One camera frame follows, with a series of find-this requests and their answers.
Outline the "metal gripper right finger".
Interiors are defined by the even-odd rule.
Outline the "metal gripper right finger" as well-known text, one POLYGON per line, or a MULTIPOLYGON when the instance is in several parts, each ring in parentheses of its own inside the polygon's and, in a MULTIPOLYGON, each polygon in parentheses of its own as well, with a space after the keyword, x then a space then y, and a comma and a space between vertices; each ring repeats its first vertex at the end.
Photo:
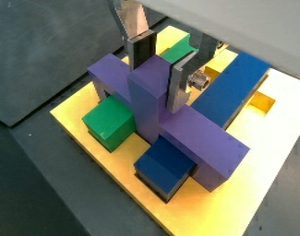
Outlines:
POLYGON ((214 59, 218 43, 219 40, 207 33, 200 31, 191 33, 190 44, 198 51, 191 51, 183 56, 171 69, 167 107, 172 112, 178 112, 190 101, 190 77, 214 59))

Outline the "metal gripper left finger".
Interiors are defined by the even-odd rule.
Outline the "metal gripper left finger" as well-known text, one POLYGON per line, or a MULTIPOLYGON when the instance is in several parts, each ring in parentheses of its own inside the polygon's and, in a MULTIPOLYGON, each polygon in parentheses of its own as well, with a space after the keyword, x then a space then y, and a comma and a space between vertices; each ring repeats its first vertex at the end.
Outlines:
POLYGON ((155 55, 157 33, 151 29, 144 6, 136 0, 108 0, 119 25, 131 70, 136 70, 155 55))

